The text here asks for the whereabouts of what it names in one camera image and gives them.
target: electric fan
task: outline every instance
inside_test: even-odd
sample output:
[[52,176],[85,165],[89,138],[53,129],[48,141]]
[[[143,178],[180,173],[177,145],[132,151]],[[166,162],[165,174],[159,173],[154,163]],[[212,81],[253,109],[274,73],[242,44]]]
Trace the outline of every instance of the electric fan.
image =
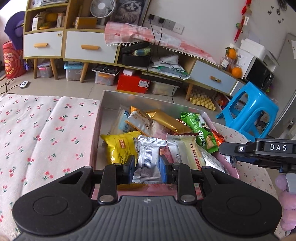
[[114,12],[115,7],[115,0],[93,0],[91,2],[91,14],[94,17],[99,18],[97,21],[97,28],[106,27],[106,19]]

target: framed picture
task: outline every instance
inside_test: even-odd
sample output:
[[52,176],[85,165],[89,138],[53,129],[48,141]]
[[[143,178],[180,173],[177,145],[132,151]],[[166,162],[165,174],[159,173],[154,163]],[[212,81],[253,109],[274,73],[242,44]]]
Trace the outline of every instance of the framed picture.
[[114,21],[142,26],[150,0],[118,0]]

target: purple glove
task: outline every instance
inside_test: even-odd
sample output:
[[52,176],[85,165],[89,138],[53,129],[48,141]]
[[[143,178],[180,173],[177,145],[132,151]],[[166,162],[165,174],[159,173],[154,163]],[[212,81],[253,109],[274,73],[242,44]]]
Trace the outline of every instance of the purple glove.
[[287,191],[287,179],[285,174],[279,175],[275,180],[276,186],[283,192],[279,195],[279,202],[283,207],[283,216],[280,225],[284,231],[296,227],[296,194]]

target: tile floor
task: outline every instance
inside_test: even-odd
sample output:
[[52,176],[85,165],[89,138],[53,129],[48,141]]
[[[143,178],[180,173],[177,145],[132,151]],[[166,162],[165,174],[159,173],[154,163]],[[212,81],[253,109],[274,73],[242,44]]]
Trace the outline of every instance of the tile floor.
[[[33,72],[27,72],[23,76],[20,76],[14,79],[13,83],[8,86],[8,89],[13,87],[14,85],[21,84],[23,81],[28,80],[30,83],[27,88],[20,89],[19,86],[13,88],[8,93],[15,93],[21,95],[45,95],[45,96],[71,96],[78,97],[84,99],[95,99],[100,100],[103,94],[103,90],[116,90],[116,85],[107,86],[107,85],[99,85],[94,82],[94,76],[92,73],[88,73],[86,76],[85,83],[80,83],[79,81],[66,81],[65,72],[59,72],[59,80],[55,80],[54,78],[45,79],[45,78],[37,78],[33,79]],[[0,86],[4,85],[5,79],[0,81]],[[5,92],[6,87],[0,87],[0,93]],[[216,119],[216,115],[219,113],[218,110],[211,111],[202,106],[192,105],[190,102],[185,101],[185,90],[176,91],[175,96],[173,97],[174,102],[176,104],[189,106],[191,108],[196,108],[200,110],[204,110],[207,112],[209,117],[213,122],[225,124],[223,119]],[[146,97],[173,102],[170,96],[161,96],[154,95],[151,93],[145,94]],[[267,170],[270,178],[274,184],[275,178],[278,176],[277,170],[268,169]]]

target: fan grille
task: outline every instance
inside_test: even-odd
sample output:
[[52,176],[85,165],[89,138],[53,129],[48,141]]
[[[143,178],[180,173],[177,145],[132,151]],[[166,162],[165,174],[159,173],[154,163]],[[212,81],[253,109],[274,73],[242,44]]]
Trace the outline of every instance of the fan grille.
[[111,15],[115,9],[115,0],[93,0],[91,14],[96,18],[105,18]]

